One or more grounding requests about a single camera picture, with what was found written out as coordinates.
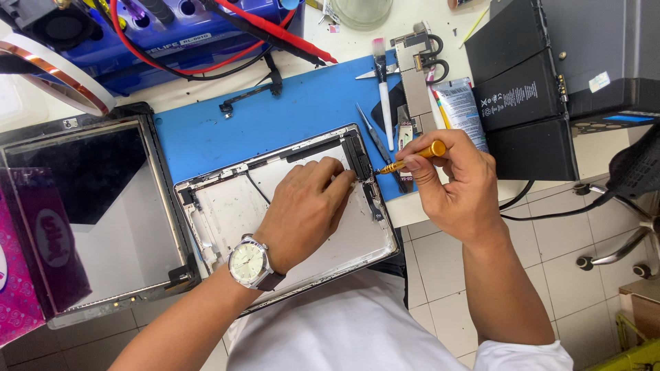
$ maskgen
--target person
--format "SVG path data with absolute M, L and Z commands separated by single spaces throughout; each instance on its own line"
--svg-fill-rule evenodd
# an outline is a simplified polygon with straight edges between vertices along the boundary
M 447 147 L 442 157 L 414 154 L 435 140 Z M 500 216 L 495 160 L 462 130 L 427 133 L 396 159 L 415 178 L 431 221 L 463 243 L 479 343 L 474 370 L 572 370 Z M 286 175 L 253 235 L 268 245 L 277 273 L 286 274 L 336 231 L 354 181 L 353 171 L 327 157 Z M 199 370 L 261 293 L 237 283 L 224 264 L 141 331 L 110 370 Z M 362 269 L 261 309 L 234 322 L 227 369 L 467 370 L 417 324 L 403 296 L 403 278 Z

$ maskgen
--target office chair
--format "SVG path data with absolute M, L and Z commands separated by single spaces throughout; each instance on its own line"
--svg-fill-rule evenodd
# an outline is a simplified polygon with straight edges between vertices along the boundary
M 637 143 L 617 153 L 610 161 L 609 170 L 610 180 L 605 187 L 578 184 L 575 187 L 576 193 L 585 195 L 595 191 L 609 195 L 637 216 L 640 227 L 620 249 L 606 257 L 579 257 L 576 264 L 585 271 L 592 270 L 595 265 L 621 260 L 647 236 L 655 258 L 660 260 L 660 124 L 653 125 Z M 631 201 L 651 192 L 651 205 L 647 211 Z M 660 278 L 660 271 L 653 274 L 646 264 L 635 265 L 633 272 L 645 279 Z

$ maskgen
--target gold screwdriver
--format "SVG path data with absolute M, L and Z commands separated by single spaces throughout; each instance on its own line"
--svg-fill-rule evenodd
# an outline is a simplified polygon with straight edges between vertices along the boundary
M 422 149 L 421 151 L 419 151 L 415 154 L 418 154 L 419 156 L 424 157 L 424 158 L 429 158 L 429 157 L 433 157 L 433 156 L 440 157 L 443 154 L 445 154 L 446 150 L 447 150 L 447 147 L 445 147 L 445 143 L 443 143 L 441 141 L 434 141 L 433 143 L 431 143 L 430 146 L 428 146 L 428 148 Z M 402 169 L 405 166 L 406 165 L 403 163 L 403 160 L 397 161 L 397 162 L 392 162 L 391 164 L 387 165 L 386 167 L 384 167 L 380 170 L 376 170 L 374 172 L 374 175 L 389 174 L 389 173 L 395 172 L 399 169 Z

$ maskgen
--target blue repair mat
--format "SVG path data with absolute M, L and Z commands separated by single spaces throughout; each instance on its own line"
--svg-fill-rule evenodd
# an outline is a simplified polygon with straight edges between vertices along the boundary
M 394 61 L 391 50 L 387 62 Z M 360 126 L 374 169 L 382 168 L 385 161 L 355 108 L 359 103 L 371 120 L 370 112 L 380 101 L 378 81 L 355 77 L 373 68 L 374 58 L 368 56 L 289 77 L 278 97 L 267 90 L 233 103 L 230 119 L 218 106 L 252 89 L 154 115 L 172 181 L 176 184 L 352 122 Z M 388 76 L 389 88 L 400 80 L 400 75 Z M 387 146 L 385 133 L 372 125 Z M 379 175 L 378 184 L 386 201 L 401 196 L 391 174 Z

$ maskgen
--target wristwatch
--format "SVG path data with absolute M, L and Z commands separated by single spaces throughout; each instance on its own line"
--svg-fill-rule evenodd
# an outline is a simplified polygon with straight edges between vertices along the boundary
M 243 236 L 243 240 L 229 253 L 229 273 L 247 288 L 274 291 L 286 275 L 273 271 L 268 260 L 268 246 L 260 244 L 251 236 Z

